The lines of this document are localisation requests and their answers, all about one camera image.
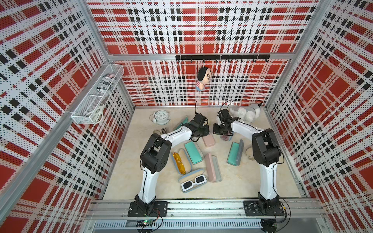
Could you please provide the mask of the small pink glasses case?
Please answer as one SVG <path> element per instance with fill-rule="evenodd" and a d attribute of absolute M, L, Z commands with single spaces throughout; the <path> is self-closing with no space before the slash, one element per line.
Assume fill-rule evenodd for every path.
<path fill-rule="evenodd" d="M 203 139 L 203 142 L 206 148 L 209 148 L 215 145 L 215 139 L 213 135 L 204 136 L 202 137 L 202 139 Z"/>

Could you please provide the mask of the teal-lined glasses case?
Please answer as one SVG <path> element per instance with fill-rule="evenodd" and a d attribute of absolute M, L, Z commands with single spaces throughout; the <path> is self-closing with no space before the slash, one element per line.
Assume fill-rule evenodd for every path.
<path fill-rule="evenodd" d="M 196 165 L 203 160 L 203 154 L 196 142 L 188 142 L 185 144 L 185 149 L 192 164 Z"/>

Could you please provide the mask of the grey marble teal-lined case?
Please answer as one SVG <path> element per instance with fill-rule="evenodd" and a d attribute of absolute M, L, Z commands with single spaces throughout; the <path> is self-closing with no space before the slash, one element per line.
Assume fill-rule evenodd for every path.
<path fill-rule="evenodd" d="M 173 131 L 180 129 L 183 124 L 188 123 L 188 116 L 184 116 L 174 127 Z"/>

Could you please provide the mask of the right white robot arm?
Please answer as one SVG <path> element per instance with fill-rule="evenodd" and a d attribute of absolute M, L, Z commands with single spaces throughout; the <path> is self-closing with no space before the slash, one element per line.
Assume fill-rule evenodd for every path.
<path fill-rule="evenodd" d="M 259 197 L 265 201 L 279 201 L 276 190 L 276 169 L 282 151 L 272 129 L 258 129 L 244 123 L 239 117 L 232 117 L 227 109 L 217 113 L 217 123 L 213 125 L 213 133 L 228 136 L 238 133 L 252 141 L 253 156 L 260 165 Z"/>

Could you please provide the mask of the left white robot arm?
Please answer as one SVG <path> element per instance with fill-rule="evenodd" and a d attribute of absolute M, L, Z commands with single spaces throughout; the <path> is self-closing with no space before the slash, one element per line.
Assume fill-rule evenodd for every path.
<path fill-rule="evenodd" d="M 171 149 L 185 141 L 209 135 L 208 118 L 197 113 L 194 118 L 179 129 L 168 134 L 153 133 L 140 154 L 140 169 L 143 171 L 142 184 L 135 201 L 149 205 L 155 200 L 155 188 L 160 172 L 166 166 Z"/>

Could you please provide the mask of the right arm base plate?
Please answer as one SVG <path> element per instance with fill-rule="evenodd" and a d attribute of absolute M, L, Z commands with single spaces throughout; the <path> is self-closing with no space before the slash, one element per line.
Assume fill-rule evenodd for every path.
<path fill-rule="evenodd" d="M 285 216 L 281 202 L 277 201 L 244 201 L 243 206 L 246 216 Z"/>

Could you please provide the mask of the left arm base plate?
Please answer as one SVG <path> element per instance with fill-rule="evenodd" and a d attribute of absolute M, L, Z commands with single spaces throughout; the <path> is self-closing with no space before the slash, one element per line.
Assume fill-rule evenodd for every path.
<path fill-rule="evenodd" d="M 128 217 L 165 217 L 168 211 L 167 201 L 154 201 L 144 204 L 141 200 L 130 203 Z"/>

